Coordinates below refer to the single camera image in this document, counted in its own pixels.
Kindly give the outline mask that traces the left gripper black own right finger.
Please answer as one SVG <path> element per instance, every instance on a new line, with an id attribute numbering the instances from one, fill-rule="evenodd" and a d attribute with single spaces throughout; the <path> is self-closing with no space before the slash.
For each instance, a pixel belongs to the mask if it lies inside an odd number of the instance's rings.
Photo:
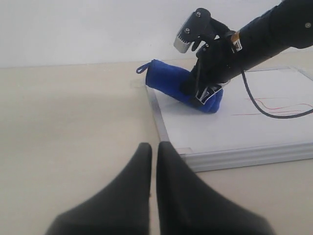
<path id="1" fill-rule="evenodd" d="M 158 145 L 156 195 L 162 235 L 273 235 L 268 221 L 219 194 L 172 144 Z"/>

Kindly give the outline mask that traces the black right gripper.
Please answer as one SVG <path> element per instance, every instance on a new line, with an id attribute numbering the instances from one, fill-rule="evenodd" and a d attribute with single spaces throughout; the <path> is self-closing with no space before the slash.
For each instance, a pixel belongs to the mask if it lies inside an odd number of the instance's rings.
<path id="1" fill-rule="evenodd" d="M 180 84 L 179 90 L 185 96 L 192 96 L 193 105 L 205 105 L 221 91 L 229 80 L 241 74 L 243 62 L 240 53 L 243 43 L 237 36 L 226 36 L 204 44 L 196 53 L 197 62 Z"/>

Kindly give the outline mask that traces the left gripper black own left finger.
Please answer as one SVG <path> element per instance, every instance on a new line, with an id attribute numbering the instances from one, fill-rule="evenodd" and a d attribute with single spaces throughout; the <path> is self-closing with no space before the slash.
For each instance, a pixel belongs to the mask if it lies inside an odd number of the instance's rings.
<path id="1" fill-rule="evenodd" d="M 125 168 L 105 188 L 58 215 L 47 235 L 148 235 L 152 148 L 140 143 Z"/>

